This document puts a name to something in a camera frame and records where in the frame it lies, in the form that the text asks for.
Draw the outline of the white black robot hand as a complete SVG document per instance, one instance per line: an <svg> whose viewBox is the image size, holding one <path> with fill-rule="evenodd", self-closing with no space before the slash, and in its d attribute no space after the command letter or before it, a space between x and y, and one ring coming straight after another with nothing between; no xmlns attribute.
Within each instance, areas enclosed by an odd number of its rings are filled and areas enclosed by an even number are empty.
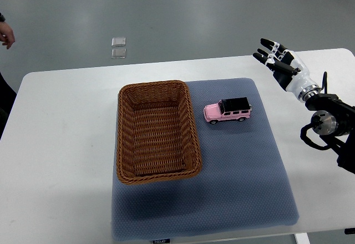
<svg viewBox="0 0 355 244"><path fill-rule="evenodd" d="M302 103L320 93L321 87L310 78L308 68L296 52L273 40L262 38L260 43L268 51L258 49L253 57L268 67L284 91Z"/></svg>

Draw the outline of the person's hand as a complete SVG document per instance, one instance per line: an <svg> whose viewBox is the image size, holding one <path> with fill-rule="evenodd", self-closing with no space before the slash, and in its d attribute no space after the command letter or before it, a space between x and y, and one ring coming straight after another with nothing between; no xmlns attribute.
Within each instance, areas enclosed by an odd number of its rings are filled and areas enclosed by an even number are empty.
<svg viewBox="0 0 355 244"><path fill-rule="evenodd" d="M13 43L16 41L13 29L6 23L0 22L0 39L3 46L6 49L10 49Z"/></svg>

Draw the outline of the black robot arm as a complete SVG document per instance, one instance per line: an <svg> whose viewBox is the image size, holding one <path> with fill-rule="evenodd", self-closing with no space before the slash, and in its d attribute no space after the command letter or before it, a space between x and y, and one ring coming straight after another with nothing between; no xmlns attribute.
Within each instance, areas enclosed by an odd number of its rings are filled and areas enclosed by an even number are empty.
<svg viewBox="0 0 355 244"><path fill-rule="evenodd" d="M300 132L300 138L317 150L332 149L339 167L354 173L354 107L344 103L335 94L313 94L305 98L305 106L314 111L309 124ZM325 142L314 143L307 132L312 129Z"/></svg>

